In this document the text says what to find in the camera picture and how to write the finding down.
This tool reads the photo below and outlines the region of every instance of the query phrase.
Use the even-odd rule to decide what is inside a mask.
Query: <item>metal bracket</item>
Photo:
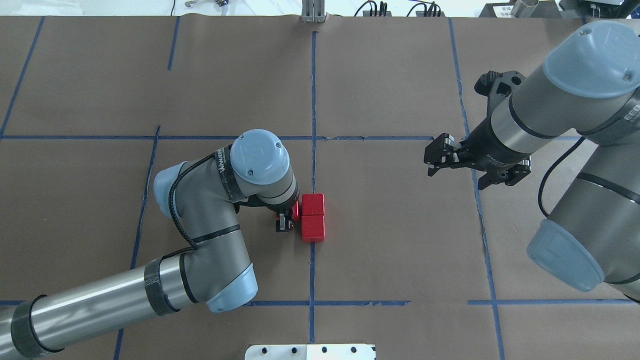
[[[302,0],[302,22],[324,22],[324,0]]]
[[[368,344],[253,345],[244,360],[375,360],[376,346]]]

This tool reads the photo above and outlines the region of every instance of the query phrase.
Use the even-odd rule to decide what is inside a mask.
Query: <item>white label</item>
[[[495,13],[495,17],[513,17],[511,11],[513,10],[513,6],[494,6],[493,12]]]

